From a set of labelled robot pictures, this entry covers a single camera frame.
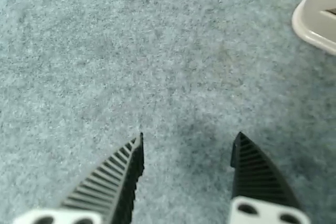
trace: carpet floor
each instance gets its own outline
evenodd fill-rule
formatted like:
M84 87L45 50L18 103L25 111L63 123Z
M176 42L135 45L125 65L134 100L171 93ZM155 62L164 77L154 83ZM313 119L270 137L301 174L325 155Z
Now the carpet floor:
M226 223L239 131L336 223L336 57L301 0L0 0L0 223L140 131L133 223Z

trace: white plastic container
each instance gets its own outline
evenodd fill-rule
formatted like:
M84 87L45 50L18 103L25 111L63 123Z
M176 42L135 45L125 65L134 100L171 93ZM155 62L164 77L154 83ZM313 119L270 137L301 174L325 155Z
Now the white plastic container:
M292 25L301 39L336 55L336 0L302 0Z

